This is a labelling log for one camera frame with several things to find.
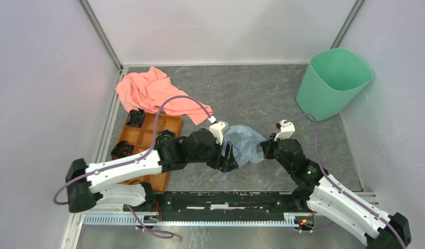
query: towel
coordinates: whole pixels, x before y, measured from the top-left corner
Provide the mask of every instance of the towel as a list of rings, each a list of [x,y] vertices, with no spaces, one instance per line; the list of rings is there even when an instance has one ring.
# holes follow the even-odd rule
[[[151,67],[146,73],[129,73],[118,83],[116,92],[127,112],[143,109],[148,113],[156,113],[167,99],[177,96],[188,96],[184,91],[171,84],[170,78],[161,70]],[[213,110],[209,105],[203,105],[210,114]],[[208,118],[208,115],[194,101],[179,98],[168,102],[164,112],[172,116],[187,114],[198,125]]]

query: robotic arm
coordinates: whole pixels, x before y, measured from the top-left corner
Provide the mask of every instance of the robotic arm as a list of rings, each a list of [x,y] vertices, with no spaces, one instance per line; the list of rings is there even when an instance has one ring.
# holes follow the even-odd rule
[[[403,215],[396,213],[391,216],[365,202],[319,164],[306,158],[299,142],[290,139],[295,131],[292,123],[282,120],[277,128],[279,132],[273,133],[260,145],[264,157],[278,161],[298,185],[292,195],[302,200],[310,210],[348,230],[368,249],[402,248],[390,227],[395,229],[405,245],[410,244],[409,224]],[[200,129],[188,137],[181,136],[156,145],[142,160],[138,158],[146,151],[104,163],[86,164],[83,159],[75,160],[69,168],[66,182],[83,174],[88,176],[67,186],[69,211],[82,212],[97,204],[146,204],[148,198],[154,195],[149,184],[117,183],[143,175],[181,170],[188,163],[204,162],[221,172],[237,169],[232,144],[226,144],[224,156],[221,153],[223,134],[228,129],[226,122],[215,122],[208,129]],[[106,167],[113,168],[99,171]]]

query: wooden organizer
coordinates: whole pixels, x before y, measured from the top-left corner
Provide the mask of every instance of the wooden organizer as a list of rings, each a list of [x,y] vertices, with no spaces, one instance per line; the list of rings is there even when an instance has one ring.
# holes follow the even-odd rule
[[[151,139],[153,137],[153,126],[155,118],[156,114],[146,113],[141,128],[128,127],[124,124],[121,135],[118,138],[118,142],[126,140],[134,145],[135,147],[133,148],[133,154],[137,154],[148,149],[151,145]],[[180,136],[180,133],[182,132],[182,118],[160,114],[158,121],[158,132],[164,130],[170,130],[174,132],[176,137]],[[151,184],[151,187],[154,191],[164,192],[167,187],[168,178],[169,172],[165,172],[156,175],[140,176],[120,182],[120,184],[129,185],[137,181],[148,182]]]

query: white wall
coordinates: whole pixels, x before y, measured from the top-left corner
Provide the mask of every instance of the white wall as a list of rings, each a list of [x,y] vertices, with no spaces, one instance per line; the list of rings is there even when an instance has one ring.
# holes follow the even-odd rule
[[[92,160],[116,75],[76,0],[0,1],[0,249],[59,248],[52,196]]]
[[[342,111],[366,188],[425,248],[425,1],[367,1],[342,46],[374,72]]]
[[[307,62],[355,0],[89,0],[123,64]]]

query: green bucket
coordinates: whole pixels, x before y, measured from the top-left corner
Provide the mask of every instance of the green bucket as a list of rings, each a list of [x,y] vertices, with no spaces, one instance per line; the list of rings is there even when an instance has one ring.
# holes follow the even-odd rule
[[[334,48],[312,57],[296,101],[305,113],[324,120],[338,114],[373,78],[350,50]]]

